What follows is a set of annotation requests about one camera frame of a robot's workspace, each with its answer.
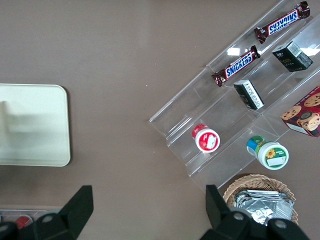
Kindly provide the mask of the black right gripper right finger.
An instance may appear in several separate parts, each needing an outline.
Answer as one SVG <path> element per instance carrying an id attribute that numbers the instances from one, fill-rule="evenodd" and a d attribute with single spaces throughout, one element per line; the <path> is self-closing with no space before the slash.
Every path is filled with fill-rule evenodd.
<path id="1" fill-rule="evenodd" d="M 290 220 L 275 218 L 262 225 L 247 214 L 232 211 L 216 185 L 205 188 L 205 208 L 211 229 L 202 240 L 308 240 L 309 237 Z"/>

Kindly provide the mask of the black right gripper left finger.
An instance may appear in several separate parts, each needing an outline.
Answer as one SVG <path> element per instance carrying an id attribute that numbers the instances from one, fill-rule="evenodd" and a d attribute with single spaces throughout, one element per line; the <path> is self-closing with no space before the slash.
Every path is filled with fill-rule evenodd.
<path id="1" fill-rule="evenodd" d="M 2 240 L 76 240 L 94 210 L 93 188 L 83 185 L 58 212 L 49 211 L 37 220 L 21 215 L 0 223 Z"/>

